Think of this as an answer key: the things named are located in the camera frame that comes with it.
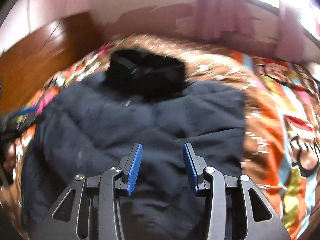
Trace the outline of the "pink curtain left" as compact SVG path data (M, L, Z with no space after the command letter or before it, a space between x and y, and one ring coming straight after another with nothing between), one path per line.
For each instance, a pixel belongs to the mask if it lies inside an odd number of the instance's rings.
M253 17L244 0L196 0L194 35L215 40L223 33L254 34Z

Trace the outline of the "brown wooden headboard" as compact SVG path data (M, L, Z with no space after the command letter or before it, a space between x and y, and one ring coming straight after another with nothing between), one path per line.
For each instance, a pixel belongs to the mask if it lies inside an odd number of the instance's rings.
M23 106L56 72L103 44L89 12L54 20L1 56L1 112Z

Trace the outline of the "dark navy padded jacket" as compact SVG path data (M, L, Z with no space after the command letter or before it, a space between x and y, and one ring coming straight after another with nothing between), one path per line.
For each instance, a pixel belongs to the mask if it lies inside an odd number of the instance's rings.
M239 176L244 156L244 92L196 81L146 101L123 94L104 73L61 90L44 108L21 173L24 228L32 235L77 174L101 175L143 148L136 189L121 200L126 239L199 239L204 199L192 193L183 145L223 174Z

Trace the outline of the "colourful cartoon bed cover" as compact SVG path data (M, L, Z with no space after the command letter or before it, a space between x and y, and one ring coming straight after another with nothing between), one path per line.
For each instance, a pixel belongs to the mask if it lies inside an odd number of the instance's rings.
M113 52L148 52L183 63L185 85L214 81L245 94L241 174L270 201L292 239L313 239L319 226L319 90L301 65L248 56L221 46L152 35L108 43L52 75L28 102L44 108L68 86L106 74ZM1 188L1 206L24 238L21 173L35 135L28 128L17 143L14 183Z

